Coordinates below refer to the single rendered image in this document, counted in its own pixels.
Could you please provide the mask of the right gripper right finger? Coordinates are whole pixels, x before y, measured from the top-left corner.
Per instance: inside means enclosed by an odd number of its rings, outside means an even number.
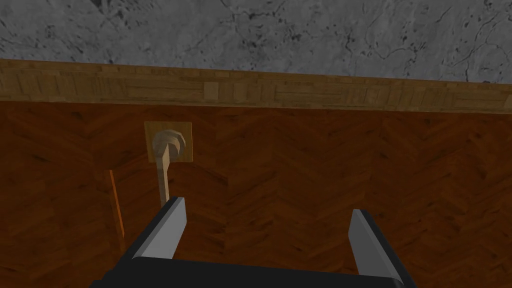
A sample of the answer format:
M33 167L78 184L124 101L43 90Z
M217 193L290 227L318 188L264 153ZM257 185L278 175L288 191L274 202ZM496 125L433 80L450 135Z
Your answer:
M407 283L408 272L367 210L354 209L348 240L358 275L348 283Z

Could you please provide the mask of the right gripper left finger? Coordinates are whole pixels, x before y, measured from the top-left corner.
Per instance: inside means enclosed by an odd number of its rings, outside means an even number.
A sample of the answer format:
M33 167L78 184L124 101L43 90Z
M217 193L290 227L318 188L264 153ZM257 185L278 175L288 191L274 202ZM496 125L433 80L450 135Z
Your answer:
M128 249L128 258L172 259L187 224L183 197L173 197L157 212Z

